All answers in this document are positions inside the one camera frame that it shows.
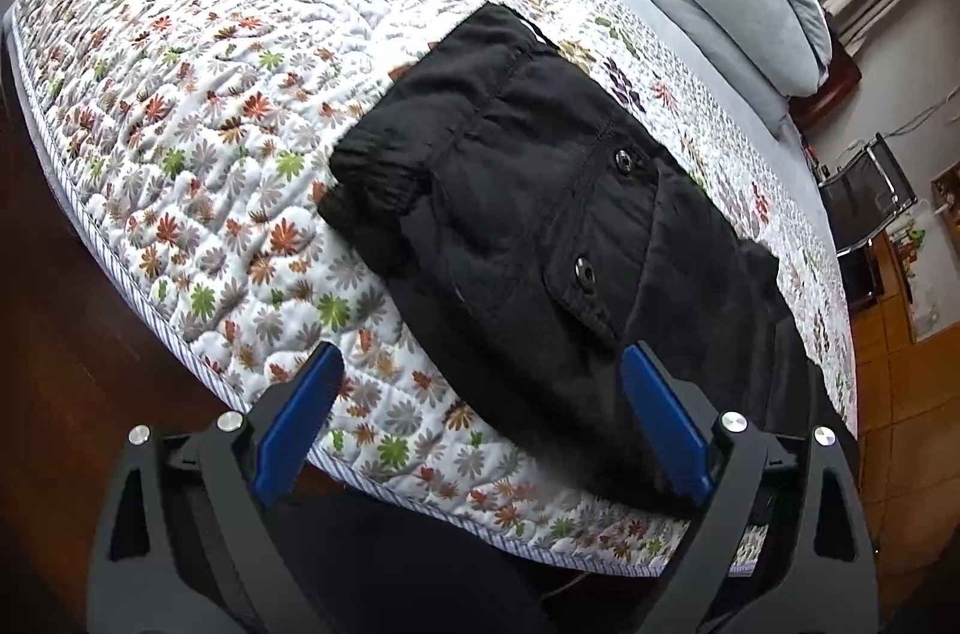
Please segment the black pants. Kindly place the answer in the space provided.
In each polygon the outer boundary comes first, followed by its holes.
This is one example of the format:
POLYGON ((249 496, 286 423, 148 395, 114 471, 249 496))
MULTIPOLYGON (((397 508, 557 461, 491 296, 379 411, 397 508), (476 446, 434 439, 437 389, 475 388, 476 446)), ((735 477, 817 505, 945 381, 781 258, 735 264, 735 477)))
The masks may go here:
POLYGON ((623 352, 766 431, 838 428, 778 259, 534 26, 477 8, 335 145, 319 215, 431 363, 551 480, 679 514, 623 352))

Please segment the floral quilted bedspread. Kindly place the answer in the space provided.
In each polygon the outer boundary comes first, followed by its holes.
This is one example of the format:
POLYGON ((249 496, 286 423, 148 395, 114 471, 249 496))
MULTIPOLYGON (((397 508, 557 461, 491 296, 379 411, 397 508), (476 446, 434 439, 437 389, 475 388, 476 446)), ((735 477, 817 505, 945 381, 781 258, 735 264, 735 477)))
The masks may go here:
POLYGON ((47 179, 128 306, 228 407, 322 341, 345 382, 313 464, 537 563, 664 569, 683 525, 551 480, 483 423, 381 280, 319 218, 335 142, 483 2, 540 26, 768 247, 833 405, 857 418, 848 309, 817 187, 793 194, 620 0, 16 0, 16 93, 47 179))

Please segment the black metal frame chair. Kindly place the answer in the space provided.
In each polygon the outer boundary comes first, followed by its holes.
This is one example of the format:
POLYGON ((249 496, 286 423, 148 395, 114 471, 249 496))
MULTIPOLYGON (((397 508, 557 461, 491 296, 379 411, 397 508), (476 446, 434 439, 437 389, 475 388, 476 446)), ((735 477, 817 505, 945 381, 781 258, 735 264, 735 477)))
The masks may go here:
POLYGON ((918 196, 882 134, 875 134, 818 189, 830 221, 844 294, 854 311, 877 298, 878 270, 867 254, 869 247, 918 202, 918 196))

